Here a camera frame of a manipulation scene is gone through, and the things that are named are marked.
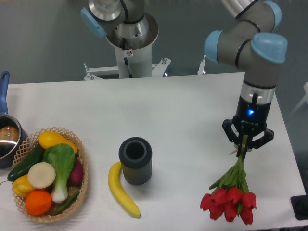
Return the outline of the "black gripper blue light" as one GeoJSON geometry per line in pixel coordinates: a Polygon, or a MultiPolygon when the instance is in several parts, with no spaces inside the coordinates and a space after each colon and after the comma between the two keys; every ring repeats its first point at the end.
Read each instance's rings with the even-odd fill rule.
{"type": "Polygon", "coordinates": [[[270,106],[271,103],[253,104],[239,97],[235,116],[233,119],[225,119],[222,123],[229,141],[234,143],[238,150],[242,148],[243,135],[255,137],[263,132],[263,136],[256,140],[249,138],[246,145],[248,152],[273,140],[274,131],[267,128],[270,106]]]}

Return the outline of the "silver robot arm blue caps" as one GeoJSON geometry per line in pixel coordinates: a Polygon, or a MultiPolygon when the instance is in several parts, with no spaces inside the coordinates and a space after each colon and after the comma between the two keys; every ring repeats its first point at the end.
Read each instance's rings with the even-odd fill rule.
{"type": "MultiPolygon", "coordinates": [[[[211,32],[204,51],[206,58],[244,71],[236,114],[222,124],[237,154],[242,155],[274,137],[266,121],[288,42],[273,33],[282,18],[276,3],[225,0],[223,5],[237,24],[229,32],[211,32]]],[[[145,12],[144,1],[91,0],[80,15],[93,34],[106,37],[113,45],[120,78],[154,76],[152,44],[158,25],[145,12]]]]}

